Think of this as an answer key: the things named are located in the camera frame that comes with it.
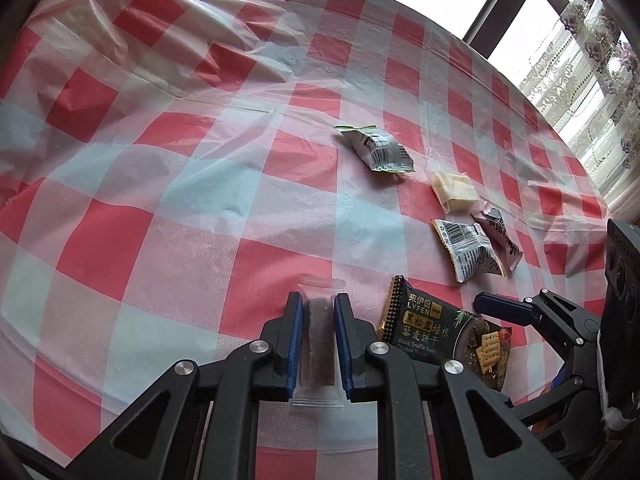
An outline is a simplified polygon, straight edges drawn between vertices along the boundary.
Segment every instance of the silver screw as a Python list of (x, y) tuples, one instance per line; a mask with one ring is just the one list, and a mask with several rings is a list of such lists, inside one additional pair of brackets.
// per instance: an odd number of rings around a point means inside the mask
[(189, 375), (193, 372), (193, 363), (191, 361), (180, 361), (175, 364), (174, 372), (178, 375)]
[(374, 341), (369, 345), (369, 350), (371, 350), (373, 354), (384, 355), (389, 352), (389, 345), (382, 341)]
[(269, 349), (269, 343), (262, 339), (256, 339), (249, 343), (249, 350), (254, 354), (264, 354)]
[(455, 361), (452, 359), (451, 361), (447, 361), (446, 363), (444, 363), (444, 369), (450, 374), (458, 375), (462, 373), (462, 370), (464, 370), (465, 367), (463, 367), (460, 361)]

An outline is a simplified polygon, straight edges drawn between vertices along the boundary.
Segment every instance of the white curtain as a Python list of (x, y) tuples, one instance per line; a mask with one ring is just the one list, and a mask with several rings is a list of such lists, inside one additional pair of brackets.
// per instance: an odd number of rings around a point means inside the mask
[(640, 218), (638, 58), (600, 0), (573, 0), (518, 88), (558, 132), (615, 218)]

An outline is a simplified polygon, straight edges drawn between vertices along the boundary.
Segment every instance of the pink wrapper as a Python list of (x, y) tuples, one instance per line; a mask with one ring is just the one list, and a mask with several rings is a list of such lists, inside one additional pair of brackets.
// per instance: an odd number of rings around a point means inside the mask
[(486, 235), (496, 244), (498, 257), (505, 267), (514, 271), (522, 257), (522, 251), (513, 243), (507, 234), (507, 228), (500, 211), (485, 202), (482, 209), (471, 213), (471, 216), (482, 226)]

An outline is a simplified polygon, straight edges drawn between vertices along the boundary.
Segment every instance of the round table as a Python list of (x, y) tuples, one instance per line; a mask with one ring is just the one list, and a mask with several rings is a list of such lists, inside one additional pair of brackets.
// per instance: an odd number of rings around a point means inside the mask
[[(543, 286), (602, 309), (608, 212), (578, 160), (392, 0), (42, 0), (0, 97), (0, 421), (60, 463), (173, 362), (257, 337), (300, 274), (344, 280), (373, 324), (395, 274), (467, 310)], [(336, 124), (389, 131), (415, 173), (370, 171)], [(512, 276), (455, 282), (434, 169), (500, 209)], [(560, 361), (512, 339), (517, 402)], [(260, 417), (258, 480), (375, 477), (375, 406)]]

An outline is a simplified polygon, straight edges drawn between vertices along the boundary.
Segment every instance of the snack package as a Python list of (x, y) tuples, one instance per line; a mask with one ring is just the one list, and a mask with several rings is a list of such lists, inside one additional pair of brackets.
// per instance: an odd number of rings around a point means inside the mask
[(506, 275), (480, 224), (433, 220), (433, 226), (449, 251), (458, 282), (466, 282), (476, 272)]
[(358, 156), (373, 171), (387, 173), (410, 173), (414, 170), (414, 160), (402, 144), (393, 135), (380, 130), (375, 125), (355, 128), (354, 126), (336, 126)]
[(418, 361), (456, 359), (486, 386), (502, 390), (511, 329), (413, 288), (403, 276), (392, 280), (378, 336)]
[(298, 387), (291, 403), (302, 408), (343, 408), (334, 330), (334, 298), (344, 281), (301, 276), (304, 328), (300, 349)]
[(479, 199), (473, 182), (464, 174), (435, 171), (431, 187), (445, 213), (471, 211)]
[(513, 272), (522, 258), (522, 251), (513, 243), (507, 233), (507, 227), (500, 211), (492, 207), (488, 202), (482, 205), (482, 209), (471, 213), (471, 216), (481, 225), (484, 232), (499, 247), (498, 256), (503, 264)]

